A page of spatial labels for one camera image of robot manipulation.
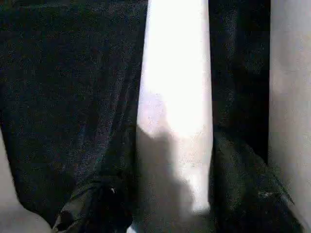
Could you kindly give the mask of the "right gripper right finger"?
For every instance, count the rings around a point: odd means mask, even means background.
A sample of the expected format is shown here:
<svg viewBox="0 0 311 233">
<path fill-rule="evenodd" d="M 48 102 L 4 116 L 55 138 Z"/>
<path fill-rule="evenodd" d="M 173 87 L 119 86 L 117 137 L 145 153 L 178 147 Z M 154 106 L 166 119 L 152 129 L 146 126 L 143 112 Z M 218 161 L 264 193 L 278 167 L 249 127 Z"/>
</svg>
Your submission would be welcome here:
<svg viewBox="0 0 311 233">
<path fill-rule="evenodd" d="M 244 141 L 224 132 L 213 139 L 214 208 L 220 233 L 302 233 L 293 200 Z"/>
</svg>

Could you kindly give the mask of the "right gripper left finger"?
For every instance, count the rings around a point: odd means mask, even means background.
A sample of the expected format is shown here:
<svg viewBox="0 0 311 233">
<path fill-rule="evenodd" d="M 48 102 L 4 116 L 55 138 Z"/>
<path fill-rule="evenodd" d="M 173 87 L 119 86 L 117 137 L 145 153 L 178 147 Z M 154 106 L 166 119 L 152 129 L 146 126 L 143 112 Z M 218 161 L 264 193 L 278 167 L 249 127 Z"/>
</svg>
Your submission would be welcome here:
<svg viewBox="0 0 311 233">
<path fill-rule="evenodd" d="M 209 138 L 136 130 L 133 178 L 80 182 L 60 213 L 63 233 L 205 233 Z"/>
</svg>

